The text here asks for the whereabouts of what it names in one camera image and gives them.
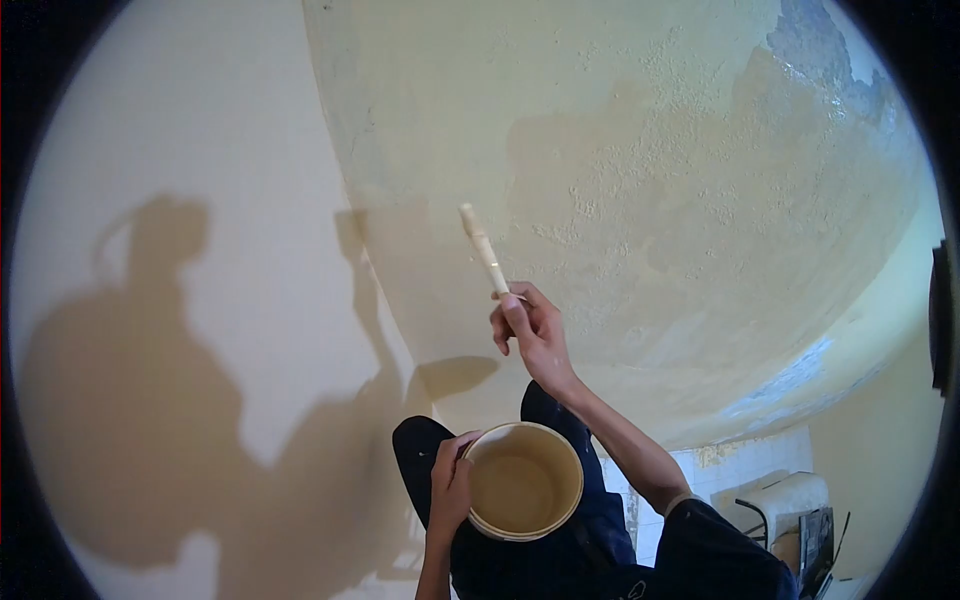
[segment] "pants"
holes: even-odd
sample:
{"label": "pants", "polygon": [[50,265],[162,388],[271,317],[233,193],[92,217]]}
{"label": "pants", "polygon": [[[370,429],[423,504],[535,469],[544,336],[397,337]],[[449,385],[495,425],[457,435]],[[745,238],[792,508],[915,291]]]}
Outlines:
{"label": "pants", "polygon": [[[566,438],[580,457],[584,470],[584,495],[581,508],[589,505],[589,499],[601,498],[615,512],[613,521],[618,523],[618,535],[626,540],[632,553],[630,539],[623,525],[623,506],[618,494],[607,494],[603,482],[603,470],[590,442],[590,431],[572,413],[553,397],[531,381],[520,405],[520,419],[550,427]],[[414,510],[424,527],[430,518],[430,470],[436,460],[440,442],[455,437],[449,430],[428,417],[411,417],[394,431],[394,453]],[[571,521],[578,518],[577,513]],[[468,521],[464,521],[454,536],[450,548],[450,572],[453,585],[462,598],[473,594],[497,597],[522,595],[530,586],[543,578],[558,575],[589,574],[594,568],[586,552],[572,531],[570,521],[550,535],[530,542],[497,541],[487,538]]]}

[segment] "wall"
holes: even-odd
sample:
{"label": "wall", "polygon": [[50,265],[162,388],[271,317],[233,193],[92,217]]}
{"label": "wall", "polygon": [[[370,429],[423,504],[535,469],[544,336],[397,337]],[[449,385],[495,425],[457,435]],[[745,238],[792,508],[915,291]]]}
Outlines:
{"label": "wall", "polygon": [[298,2],[122,10],[43,139],[12,268],[27,442],[105,599],[413,596],[389,440],[431,407]]}
{"label": "wall", "polygon": [[852,511],[837,577],[883,568],[926,483],[944,406],[930,389],[927,344],[918,335],[876,378],[810,422],[813,467],[827,479],[837,522]]}
{"label": "wall", "polygon": [[[882,310],[851,311],[936,191],[889,76],[832,4],[304,10],[349,201],[412,355],[500,365],[438,403],[454,428],[515,419],[526,379],[490,344],[463,202],[507,275],[562,308],[578,373],[671,448],[783,427],[898,349]],[[911,273],[936,241],[918,227],[898,263]],[[909,321],[925,285],[904,294]],[[853,322],[885,343],[854,343]]]}

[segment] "fingers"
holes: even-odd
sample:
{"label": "fingers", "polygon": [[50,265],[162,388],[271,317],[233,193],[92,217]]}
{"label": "fingers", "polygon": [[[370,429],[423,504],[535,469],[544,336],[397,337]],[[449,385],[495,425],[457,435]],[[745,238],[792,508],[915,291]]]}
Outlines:
{"label": "fingers", "polygon": [[460,448],[482,435],[483,431],[477,429],[440,442],[440,447],[437,449],[437,460],[430,471],[434,485],[441,486],[444,490],[450,486],[450,480],[453,479],[453,466],[457,462],[457,454],[460,452]]}
{"label": "fingers", "polygon": [[475,431],[468,431],[456,438],[450,438],[449,440],[440,442],[440,448],[437,449],[437,462],[434,464],[434,468],[443,466],[444,469],[449,469],[452,475],[453,464],[457,460],[457,453],[460,451],[460,448],[473,442],[482,435],[483,431],[477,429]]}
{"label": "fingers", "polygon": [[473,468],[473,461],[462,458],[457,461],[456,472],[453,473],[453,481],[450,482],[450,489],[457,492],[470,493],[470,470]]}
{"label": "fingers", "polygon": [[507,344],[507,340],[513,337],[514,332],[510,329],[507,318],[503,316],[503,308],[497,306],[491,312],[490,325],[493,326],[493,342],[500,348],[500,353],[504,356],[510,356],[510,346]]}
{"label": "fingers", "polygon": [[541,306],[544,308],[556,308],[550,300],[543,295],[543,292],[537,289],[533,283],[529,281],[509,281],[507,285],[510,286],[510,293],[517,296],[523,296],[531,306]]}
{"label": "fingers", "polygon": [[500,307],[503,309],[503,316],[514,331],[516,339],[523,345],[529,344],[537,338],[537,334],[530,326],[530,316],[520,302],[520,299],[509,294],[500,300]]}

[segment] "paint bucket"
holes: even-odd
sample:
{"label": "paint bucket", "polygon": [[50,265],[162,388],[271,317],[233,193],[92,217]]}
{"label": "paint bucket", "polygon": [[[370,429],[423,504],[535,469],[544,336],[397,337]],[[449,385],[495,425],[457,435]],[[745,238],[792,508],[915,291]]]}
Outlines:
{"label": "paint bucket", "polygon": [[580,457],[539,423],[497,425],[464,452],[470,471],[468,520],[494,540],[533,541],[563,525],[584,492]]}

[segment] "paint brush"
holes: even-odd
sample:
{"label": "paint brush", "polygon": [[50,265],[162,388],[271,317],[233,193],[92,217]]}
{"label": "paint brush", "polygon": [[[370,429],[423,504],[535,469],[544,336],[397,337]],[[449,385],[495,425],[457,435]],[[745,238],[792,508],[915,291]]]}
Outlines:
{"label": "paint brush", "polygon": [[496,256],[493,254],[493,248],[490,245],[490,238],[480,226],[476,214],[473,212],[472,204],[461,204],[460,218],[464,222],[464,231],[470,242],[473,244],[480,260],[487,267],[487,274],[490,275],[490,281],[493,283],[493,289],[499,297],[510,294],[510,288],[507,287],[507,280],[503,278],[503,272],[500,271],[500,263],[496,262]]}

